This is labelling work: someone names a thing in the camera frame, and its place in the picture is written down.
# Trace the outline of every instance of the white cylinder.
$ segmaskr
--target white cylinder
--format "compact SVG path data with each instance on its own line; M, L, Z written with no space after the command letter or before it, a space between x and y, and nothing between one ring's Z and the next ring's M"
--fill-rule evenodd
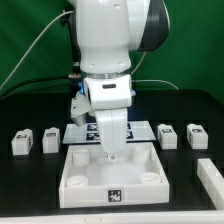
M87 148L78 148L73 151L73 164L75 166L87 166L90 163L90 152Z
M157 173L144 173L140 176L140 182L142 184L158 184L161 182L161 177Z
M136 145L132 149L132 160L135 163L146 163L149 161L149 148L143 145Z
M85 176L72 176L67 179L67 187L85 187L88 186L88 179Z

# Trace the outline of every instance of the white box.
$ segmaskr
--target white box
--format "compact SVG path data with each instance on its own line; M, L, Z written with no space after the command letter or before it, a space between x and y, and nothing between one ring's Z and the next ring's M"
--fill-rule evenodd
M199 159L197 175L216 209L224 210L224 179L210 159Z
M42 139L44 153L58 153L60 146L60 131L57 128L46 129Z
M18 131L12 140L13 155L28 155L33 145L33 132L30 129Z
M171 125L160 124L157 138L162 149L177 149L177 134Z
M208 148L208 135L201 125L189 124L187 126L187 139L192 149Z
M86 162L76 164L74 153L83 147ZM128 143L115 162L101 145L74 145L68 149L59 200L61 208L166 203L169 183L152 143Z

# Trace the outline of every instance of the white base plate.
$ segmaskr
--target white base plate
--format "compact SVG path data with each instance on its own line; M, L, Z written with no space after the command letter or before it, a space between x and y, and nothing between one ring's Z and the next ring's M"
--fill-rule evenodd
M73 153L83 147L90 152L90 163L77 166ZM136 147L140 151L148 150L148 160L144 163L133 161ZM142 181L142 175L148 173L159 176L160 181L147 178L146 182ZM77 176L86 178L88 184L69 187L68 178ZM128 143L116 162L108 161L101 145L73 145L68 149L59 199L61 208L166 203L169 183L151 142Z
M155 135L148 121L133 121L127 124L127 142L154 141ZM68 124L63 144L97 143L100 142L96 123L88 123L81 127Z

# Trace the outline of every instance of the green backdrop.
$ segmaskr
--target green backdrop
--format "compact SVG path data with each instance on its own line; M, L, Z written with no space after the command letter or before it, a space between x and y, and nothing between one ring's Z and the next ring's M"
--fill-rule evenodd
M165 2L170 36L160 49L147 54L134 79L161 79L180 89L205 90L224 104L224 0ZM0 83L66 5L65 0L0 2ZM131 53L133 67L140 58L141 53ZM27 79L67 75L71 66L68 30L58 22L34 47L5 89ZM160 83L141 83L136 88L172 89Z

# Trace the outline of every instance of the black tabletop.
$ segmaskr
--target black tabletop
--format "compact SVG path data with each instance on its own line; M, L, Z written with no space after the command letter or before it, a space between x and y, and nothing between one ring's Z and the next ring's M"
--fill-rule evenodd
M224 170L224 107L208 93L197 90L137 92L129 108L129 121L148 120L154 133L161 123L170 124L178 136L178 149L154 146L170 183L170 202L98 208L60 209L58 188L67 153L43 154L44 130L72 123L69 94L15 95L0 102L0 217L98 214L113 212L190 211L215 209L197 176L197 160L210 158ZM209 135L208 150L192 150L187 125L200 124ZM28 156L13 156L16 132L31 129L34 144Z

